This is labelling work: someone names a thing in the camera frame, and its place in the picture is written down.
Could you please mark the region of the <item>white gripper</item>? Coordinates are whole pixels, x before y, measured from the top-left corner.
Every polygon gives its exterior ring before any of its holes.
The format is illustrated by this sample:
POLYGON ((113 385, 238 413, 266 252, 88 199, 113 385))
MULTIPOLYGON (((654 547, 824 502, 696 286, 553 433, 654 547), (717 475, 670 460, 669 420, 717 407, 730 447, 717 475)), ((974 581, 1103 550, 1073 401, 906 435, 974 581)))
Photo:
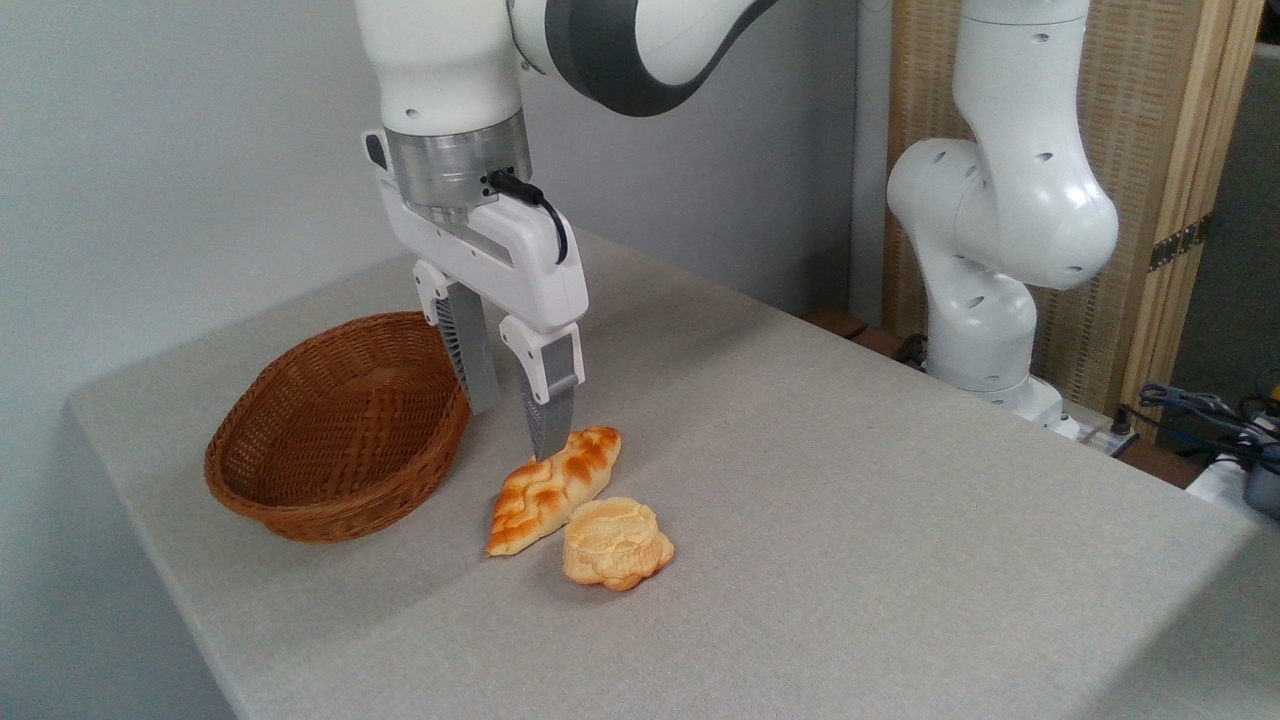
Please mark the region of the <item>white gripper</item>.
POLYGON ((481 295, 511 314, 499 332, 520 368, 535 460, 561 452, 573 425, 575 389, 585 379, 575 323, 589 306, 571 227, 564 228, 567 256, 558 263, 553 219, 517 199, 502 195, 462 222, 429 219, 401 197, 384 133, 367 131, 364 141, 390 227, 420 258, 413 278, 424 315, 444 341, 472 414, 500 401, 481 295))

